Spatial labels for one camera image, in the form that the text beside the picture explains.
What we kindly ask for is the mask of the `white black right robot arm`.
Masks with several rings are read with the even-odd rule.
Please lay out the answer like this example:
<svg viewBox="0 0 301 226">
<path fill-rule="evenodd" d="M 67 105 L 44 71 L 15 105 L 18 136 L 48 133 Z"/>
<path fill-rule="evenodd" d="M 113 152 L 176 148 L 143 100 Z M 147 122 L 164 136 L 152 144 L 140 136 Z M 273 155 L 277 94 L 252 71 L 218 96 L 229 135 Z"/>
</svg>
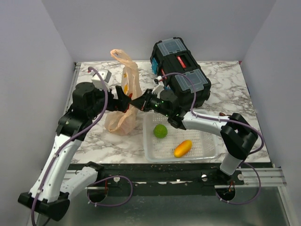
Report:
<svg viewBox="0 0 301 226">
<path fill-rule="evenodd" d="M 257 132 L 242 115 L 233 113 L 231 116 L 218 117 L 187 111 L 170 90 L 155 94 L 148 89 L 135 99 L 120 90 L 117 91 L 117 97 L 124 108 L 132 105 L 143 112 L 154 111 L 166 116 L 168 123 L 176 129 L 199 130 L 221 137 L 228 153 L 219 166 L 216 178 L 223 185 L 233 180 L 235 170 L 248 157 L 258 139 Z"/>
</svg>

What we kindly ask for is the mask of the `translucent orange plastic bag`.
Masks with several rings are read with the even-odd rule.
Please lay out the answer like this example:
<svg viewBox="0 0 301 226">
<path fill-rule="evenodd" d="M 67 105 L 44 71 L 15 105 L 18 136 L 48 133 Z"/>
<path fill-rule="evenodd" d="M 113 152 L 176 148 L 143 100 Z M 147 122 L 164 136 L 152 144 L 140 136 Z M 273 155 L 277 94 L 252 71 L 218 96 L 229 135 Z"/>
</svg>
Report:
<svg viewBox="0 0 301 226">
<path fill-rule="evenodd" d="M 121 87 L 123 93 L 132 99 L 142 95 L 139 82 L 138 65 L 131 57 L 121 49 L 113 49 L 111 56 L 124 65 L 121 76 Z M 136 116 L 138 110 L 130 106 L 125 113 L 110 112 L 105 119 L 105 128 L 112 134 L 125 136 L 136 126 Z"/>
</svg>

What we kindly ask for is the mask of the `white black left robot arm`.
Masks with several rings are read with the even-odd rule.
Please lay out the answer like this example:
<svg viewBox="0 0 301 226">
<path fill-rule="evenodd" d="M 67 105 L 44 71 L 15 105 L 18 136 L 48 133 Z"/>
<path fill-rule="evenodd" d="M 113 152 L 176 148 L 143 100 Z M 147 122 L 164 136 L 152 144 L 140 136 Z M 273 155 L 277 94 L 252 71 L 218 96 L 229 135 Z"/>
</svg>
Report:
<svg viewBox="0 0 301 226">
<path fill-rule="evenodd" d="M 89 185 L 99 186 L 104 182 L 104 166 L 92 161 L 81 172 L 63 182 L 76 151 L 88 131 L 102 118 L 105 111 L 125 112 L 131 98 L 121 86 L 116 86 L 117 98 L 110 88 L 98 89 L 91 82 L 81 82 L 72 93 L 72 104 L 60 118 L 55 141 L 48 160 L 34 186 L 21 193 L 18 202 L 31 209 L 31 221 L 35 213 L 54 221 L 66 214 L 71 199 Z"/>
</svg>

